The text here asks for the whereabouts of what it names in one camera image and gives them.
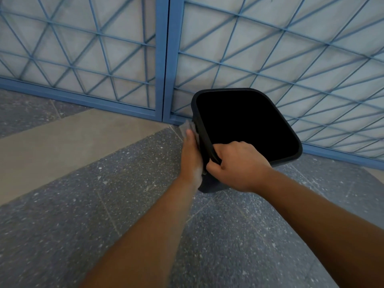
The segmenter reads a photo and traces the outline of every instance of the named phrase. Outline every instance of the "metal gate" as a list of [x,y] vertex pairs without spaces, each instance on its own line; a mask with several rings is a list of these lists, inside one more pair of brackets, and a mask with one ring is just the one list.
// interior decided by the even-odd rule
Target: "metal gate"
[[305,152],[384,169],[382,12],[384,0],[170,0],[163,121],[191,117],[201,89],[252,87]]
[[0,87],[162,120],[168,0],[0,0]]

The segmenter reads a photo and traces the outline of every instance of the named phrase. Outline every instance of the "person's right arm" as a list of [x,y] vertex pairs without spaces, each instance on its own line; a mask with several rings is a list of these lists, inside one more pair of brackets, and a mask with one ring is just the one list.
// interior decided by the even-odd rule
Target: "person's right arm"
[[384,287],[384,230],[273,170],[250,144],[215,144],[221,165],[207,170],[266,199],[304,240],[340,287]]

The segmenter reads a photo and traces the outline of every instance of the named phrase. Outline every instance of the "trash bin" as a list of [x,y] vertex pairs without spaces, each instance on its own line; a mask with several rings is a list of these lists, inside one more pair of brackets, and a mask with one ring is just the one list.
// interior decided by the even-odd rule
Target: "trash bin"
[[228,186],[206,171],[209,159],[221,164],[213,144],[245,141],[252,144],[272,167],[300,157],[301,142],[273,102],[251,88],[208,89],[191,102],[192,121],[199,134],[203,157],[203,181],[199,190],[212,193]]

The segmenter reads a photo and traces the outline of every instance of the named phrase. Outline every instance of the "forearm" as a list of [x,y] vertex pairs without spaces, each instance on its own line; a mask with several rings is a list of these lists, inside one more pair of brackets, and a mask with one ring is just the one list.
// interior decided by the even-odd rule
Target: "forearm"
[[257,192],[306,242],[341,287],[382,285],[384,230],[271,170]]
[[176,179],[87,275],[84,287],[165,287],[197,186]]

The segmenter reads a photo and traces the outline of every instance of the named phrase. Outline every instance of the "gray speckled floor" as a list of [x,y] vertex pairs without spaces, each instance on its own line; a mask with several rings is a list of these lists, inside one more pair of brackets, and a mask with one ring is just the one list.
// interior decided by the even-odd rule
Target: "gray speckled floor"
[[[77,287],[98,258],[179,171],[172,128],[0,207],[0,286]],[[384,227],[383,185],[364,169],[303,155],[278,170]],[[336,287],[269,203],[226,190],[197,193],[170,287]]]
[[87,109],[90,108],[0,89],[0,138]]

